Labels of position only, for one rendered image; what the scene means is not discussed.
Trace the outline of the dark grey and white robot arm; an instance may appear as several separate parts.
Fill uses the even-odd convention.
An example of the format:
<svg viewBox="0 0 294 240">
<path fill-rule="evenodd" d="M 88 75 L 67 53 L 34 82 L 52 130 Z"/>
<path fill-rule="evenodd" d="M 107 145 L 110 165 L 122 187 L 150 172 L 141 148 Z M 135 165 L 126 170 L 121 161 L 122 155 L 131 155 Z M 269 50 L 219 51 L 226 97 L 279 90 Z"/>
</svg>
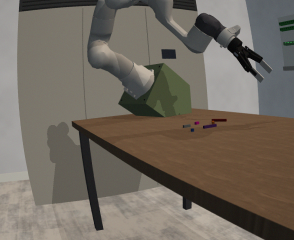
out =
<svg viewBox="0 0 294 240">
<path fill-rule="evenodd" d="M 201 13 L 187 33 L 173 20 L 173 0 L 98 0 L 87 44 L 88 62 L 93 68 L 101 68 L 117 77 L 122 82 L 125 92 L 136 100 L 151 88 L 154 83 L 154 70 L 148 70 L 122 54 L 111 51 L 109 41 L 117 10 L 133 6 L 139 1 L 151 7 L 156 19 L 196 54 L 204 53 L 213 38 L 221 48 L 227 48 L 241 30 L 239 25 L 227 28 L 214 16 Z"/>
</svg>

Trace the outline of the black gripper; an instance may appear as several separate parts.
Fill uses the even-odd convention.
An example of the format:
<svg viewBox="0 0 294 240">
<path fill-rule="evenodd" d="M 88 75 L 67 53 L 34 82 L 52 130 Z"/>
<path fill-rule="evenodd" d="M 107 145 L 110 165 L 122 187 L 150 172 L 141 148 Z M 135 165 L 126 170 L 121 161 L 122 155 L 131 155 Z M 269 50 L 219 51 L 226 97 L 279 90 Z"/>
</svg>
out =
<svg viewBox="0 0 294 240">
<path fill-rule="evenodd" d="M 243 42 L 235 37 L 227 46 L 227 49 L 237 58 L 246 72 L 250 72 L 260 83 L 264 77 L 254 68 L 248 58 L 258 62 L 269 74 L 273 70 L 263 58 L 249 49 L 247 46 L 242 46 Z"/>
</svg>

